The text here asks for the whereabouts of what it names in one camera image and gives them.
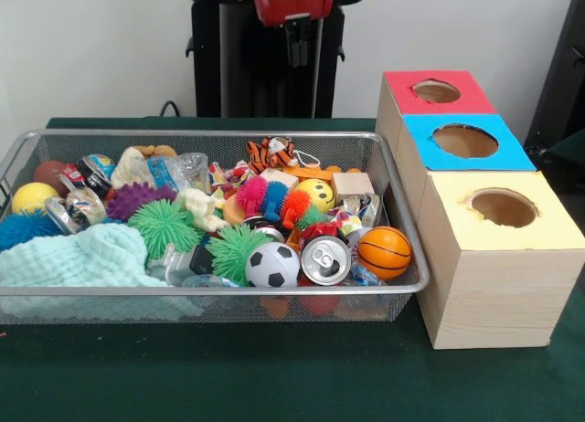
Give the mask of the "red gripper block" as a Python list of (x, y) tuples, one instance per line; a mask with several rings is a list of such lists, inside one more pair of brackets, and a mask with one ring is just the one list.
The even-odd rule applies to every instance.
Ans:
[[(259, 20), (265, 26), (283, 26), (300, 18), (318, 20), (328, 16), (334, 0), (253, 0)], [(299, 24), (299, 44), (296, 25), (286, 25), (289, 64), (298, 67), (309, 60), (311, 24)]]

